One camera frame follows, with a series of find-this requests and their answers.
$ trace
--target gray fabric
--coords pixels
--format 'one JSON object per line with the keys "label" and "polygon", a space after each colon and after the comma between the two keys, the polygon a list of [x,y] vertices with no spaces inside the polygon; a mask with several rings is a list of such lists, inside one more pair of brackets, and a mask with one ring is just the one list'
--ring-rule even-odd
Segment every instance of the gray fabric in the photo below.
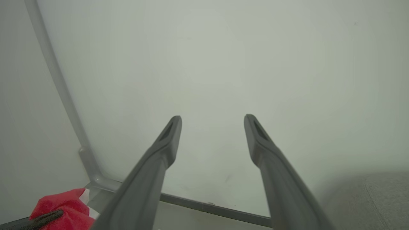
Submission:
{"label": "gray fabric", "polygon": [[409,172],[357,178],[342,186],[324,208],[340,230],[409,229]]}

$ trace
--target gray cushion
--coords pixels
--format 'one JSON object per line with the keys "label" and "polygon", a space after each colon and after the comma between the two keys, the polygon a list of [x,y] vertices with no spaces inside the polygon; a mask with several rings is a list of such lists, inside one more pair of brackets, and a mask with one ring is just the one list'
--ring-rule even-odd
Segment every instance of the gray cushion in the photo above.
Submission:
{"label": "gray cushion", "polygon": [[409,172],[357,178],[342,186],[324,208],[340,230],[409,229]]}

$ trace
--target red cloth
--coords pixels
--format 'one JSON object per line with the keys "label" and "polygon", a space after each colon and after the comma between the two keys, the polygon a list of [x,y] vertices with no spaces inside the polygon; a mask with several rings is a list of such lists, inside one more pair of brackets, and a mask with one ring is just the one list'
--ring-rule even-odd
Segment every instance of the red cloth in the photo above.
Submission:
{"label": "red cloth", "polygon": [[88,230],[94,219],[88,216],[90,209],[79,199],[84,191],[85,188],[73,189],[41,198],[31,213],[30,220],[55,210],[63,210],[64,214],[60,218],[41,230]]}

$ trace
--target gray floor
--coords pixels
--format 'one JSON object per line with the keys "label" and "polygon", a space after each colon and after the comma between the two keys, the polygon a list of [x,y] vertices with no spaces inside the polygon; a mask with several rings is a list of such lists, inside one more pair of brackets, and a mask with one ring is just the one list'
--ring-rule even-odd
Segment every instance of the gray floor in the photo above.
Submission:
{"label": "gray floor", "polygon": [[[101,213],[114,193],[89,187],[88,206]],[[269,230],[260,225],[200,212],[178,205],[159,202],[153,230]]]}

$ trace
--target white wall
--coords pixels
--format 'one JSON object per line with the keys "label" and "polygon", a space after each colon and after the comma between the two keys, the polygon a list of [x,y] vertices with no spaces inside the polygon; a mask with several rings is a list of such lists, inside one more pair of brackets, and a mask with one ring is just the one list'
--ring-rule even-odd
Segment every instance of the white wall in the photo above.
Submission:
{"label": "white wall", "polygon": [[409,2],[39,0],[97,159],[123,180],[173,115],[163,192],[269,215],[253,113],[321,201],[407,170]]}
{"label": "white wall", "polygon": [[79,148],[24,1],[0,1],[0,224],[85,186]]}

